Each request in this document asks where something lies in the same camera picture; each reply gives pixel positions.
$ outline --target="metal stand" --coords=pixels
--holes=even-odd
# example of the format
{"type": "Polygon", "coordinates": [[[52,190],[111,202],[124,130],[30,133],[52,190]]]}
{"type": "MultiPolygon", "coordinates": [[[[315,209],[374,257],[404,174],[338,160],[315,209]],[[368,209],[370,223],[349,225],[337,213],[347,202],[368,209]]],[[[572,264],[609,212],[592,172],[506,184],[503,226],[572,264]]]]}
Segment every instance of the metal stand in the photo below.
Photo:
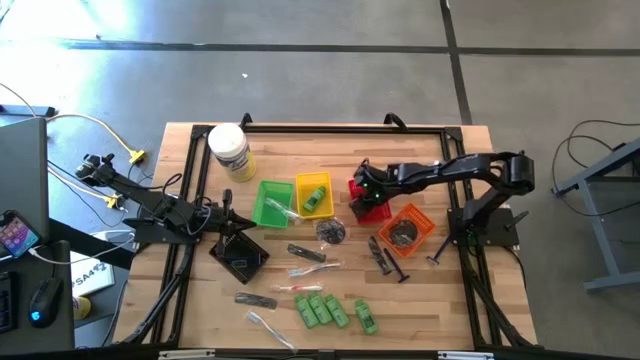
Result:
{"type": "MultiPolygon", "coordinates": [[[[604,177],[639,155],[640,138],[613,151],[551,191],[562,197],[571,190],[579,190],[590,214],[606,213],[619,206],[640,201],[638,178],[604,177]]],[[[589,217],[609,275],[585,282],[585,290],[592,292],[640,283],[640,242],[636,234],[638,214],[638,208],[634,207],[608,215],[589,217]]]]}

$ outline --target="small black object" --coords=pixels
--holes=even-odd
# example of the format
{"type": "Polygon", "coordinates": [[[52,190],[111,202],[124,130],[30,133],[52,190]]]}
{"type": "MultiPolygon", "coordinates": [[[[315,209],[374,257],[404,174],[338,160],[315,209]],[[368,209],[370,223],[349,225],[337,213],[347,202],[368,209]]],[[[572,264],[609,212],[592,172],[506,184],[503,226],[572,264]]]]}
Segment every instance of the small black object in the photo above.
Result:
{"type": "Polygon", "coordinates": [[[242,231],[223,237],[219,242],[224,242],[224,247],[216,244],[209,250],[209,255],[245,285],[269,259],[269,253],[242,231]]]}
{"type": "Polygon", "coordinates": [[[17,284],[15,272],[0,273],[0,333],[13,330],[18,326],[17,284]]]}
{"type": "Polygon", "coordinates": [[[409,220],[401,220],[391,228],[389,238],[397,248],[409,247],[418,238],[418,228],[409,220]]]}
{"type": "Polygon", "coordinates": [[[384,253],[389,258],[389,261],[391,261],[391,264],[393,264],[393,267],[396,268],[396,271],[398,272],[398,274],[400,274],[400,280],[398,280],[398,283],[402,283],[408,278],[410,278],[409,275],[405,275],[402,272],[402,269],[400,269],[400,266],[398,266],[398,263],[396,262],[396,260],[393,258],[393,256],[391,256],[391,253],[389,252],[389,250],[384,249],[384,253]]]}
{"type": "Polygon", "coordinates": [[[336,219],[320,220],[316,225],[318,239],[329,244],[340,244],[347,235],[344,225],[336,219]]]}
{"type": "Polygon", "coordinates": [[[384,260],[382,256],[382,251],[380,251],[380,246],[376,241],[376,238],[371,236],[369,237],[369,250],[371,250],[371,255],[373,255],[373,259],[380,266],[380,270],[382,270],[382,275],[389,275],[391,273],[391,269],[389,269],[389,264],[384,260]]]}
{"type": "Polygon", "coordinates": [[[319,263],[323,263],[327,260],[327,255],[325,254],[308,250],[294,244],[289,244],[289,246],[287,246],[287,251],[293,255],[297,255],[311,261],[317,261],[319,263]]]}
{"type": "Polygon", "coordinates": [[[38,288],[31,295],[29,302],[29,322],[35,328],[45,328],[51,325],[58,316],[62,281],[57,277],[50,277],[41,281],[38,288]]]}
{"type": "Polygon", "coordinates": [[[449,243],[451,243],[453,241],[453,236],[449,235],[447,237],[447,239],[442,243],[442,245],[440,245],[440,248],[438,249],[438,251],[436,252],[436,254],[431,257],[431,256],[427,256],[427,260],[431,261],[432,263],[436,264],[436,265],[440,265],[440,255],[442,255],[442,252],[444,251],[444,249],[449,245],[449,243]]]}
{"type": "Polygon", "coordinates": [[[529,215],[529,211],[523,211],[520,214],[516,215],[513,218],[513,222],[511,224],[505,225],[504,229],[507,231],[511,231],[511,229],[513,229],[514,226],[516,226],[517,223],[519,223],[520,221],[522,221],[522,219],[525,218],[525,216],[529,215]]]}
{"type": "Polygon", "coordinates": [[[236,293],[235,301],[238,304],[260,306],[267,309],[275,309],[278,306],[278,301],[276,299],[243,292],[236,293]]]}

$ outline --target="orange bin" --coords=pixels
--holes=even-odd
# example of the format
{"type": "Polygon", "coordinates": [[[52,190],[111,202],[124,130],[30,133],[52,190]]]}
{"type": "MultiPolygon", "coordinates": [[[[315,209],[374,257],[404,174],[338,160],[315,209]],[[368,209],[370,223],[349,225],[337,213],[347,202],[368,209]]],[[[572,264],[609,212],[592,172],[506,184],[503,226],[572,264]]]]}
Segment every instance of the orange bin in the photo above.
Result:
{"type": "Polygon", "coordinates": [[[386,223],[380,230],[378,230],[378,235],[384,240],[384,242],[389,245],[396,254],[400,255],[402,258],[406,258],[413,254],[416,249],[424,242],[427,236],[429,236],[433,230],[435,230],[436,225],[427,217],[427,215],[423,214],[415,205],[409,204],[402,209],[398,215],[394,216],[388,223],[386,223]],[[413,244],[407,247],[396,247],[391,241],[390,233],[393,227],[403,220],[411,221],[418,230],[418,236],[413,244]]]}

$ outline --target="white container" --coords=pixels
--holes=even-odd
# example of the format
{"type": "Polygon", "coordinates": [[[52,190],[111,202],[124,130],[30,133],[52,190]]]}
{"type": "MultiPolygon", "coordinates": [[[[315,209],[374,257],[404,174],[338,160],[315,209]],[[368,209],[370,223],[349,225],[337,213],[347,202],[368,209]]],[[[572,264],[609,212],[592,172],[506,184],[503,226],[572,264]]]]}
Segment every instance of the white container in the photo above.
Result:
{"type": "Polygon", "coordinates": [[[256,162],[238,125],[224,123],[214,127],[209,133],[209,147],[233,181],[247,181],[255,174],[256,162]]]}

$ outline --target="wooden tabletop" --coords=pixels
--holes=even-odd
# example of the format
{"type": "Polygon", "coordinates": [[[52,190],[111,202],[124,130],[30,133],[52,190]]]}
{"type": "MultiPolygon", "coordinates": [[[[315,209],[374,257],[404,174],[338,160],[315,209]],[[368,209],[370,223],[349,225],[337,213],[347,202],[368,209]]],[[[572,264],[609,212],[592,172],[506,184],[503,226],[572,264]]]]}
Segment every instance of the wooden tabletop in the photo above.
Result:
{"type": "MultiPolygon", "coordinates": [[[[154,176],[155,185],[163,184],[172,174],[184,170],[192,125],[167,124],[154,176]]],[[[492,151],[487,127],[463,126],[462,131],[467,153],[492,151]]],[[[267,250],[271,258],[249,284],[242,285],[209,256],[208,251],[218,235],[207,234],[196,248],[181,347],[283,348],[267,331],[246,318],[247,312],[253,309],[300,349],[473,348],[456,248],[451,246],[445,250],[439,266],[425,260],[425,256],[435,253],[449,232],[445,215],[450,206],[446,185],[430,186],[425,191],[398,196],[390,201],[394,215],[411,202],[437,226],[411,257],[397,257],[402,269],[411,275],[403,284],[396,283],[396,273],[382,276],[367,246],[368,237],[375,234],[381,225],[357,225],[348,207],[347,182],[365,157],[369,157],[372,165],[379,168],[398,162],[433,163],[442,160],[437,136],[249,134],[248,139],[257,162],[255,176],[248,182],[234,183],[212,157],[205,195],[219,201],[222,191],[229,188],[233,191],[232,206],[235,211],[251,218],[261,180],[295,183],[297,173],[328,171],[331,174],[335,215],[347,226],[349,238],[325,252],[329,259],[339,259],[345,265],[340,270],[291,281],[287,269],[306,267],[312,263],[289,254],[287,245],[294,243],[309,249],[320,249],[311,222],[307,221],[301,226],[290,224],[288,229],[254,228],[246,233],[267,250]],[[333,294],[339,298],[351,323],[344,329],[338,329],[331,323],[308,330],[295,309],[294,295],[269,292],[272,285],[294,283],[322,283],[325,286],[322,295],[333,294]],[[278,307],[268,310],[236,304],[234,295],[238,291],[274,297],[278,300],[278,307]],[[377,334],[364,334],[354,315],[356,299],[364,299],[369,304],[378,321],[377,334]]],[[[191,197],[195,193],[199,159],[195,164],[191,197]]],[[[488,188],[482,182],[472,183],[476,196],[488,188]]],[[[169,191],[177,194],[179,189],[180,183],[171,186],[169,191]]],[[[151,245],[134,259],[114,340],[130,334],[156,300],[166,253],[166,245],[151,245]]],[[[536,343],[518,263],[502,248],[487,247],[486,256],[497,303],[520,333],[536,343]]],[[[489,339],[486,311],[479,298],[478,304],[485,339],[489,339]]],[[[172,315],[173,300],[165,321],[165,336],[170,329],[172,315]]]]}

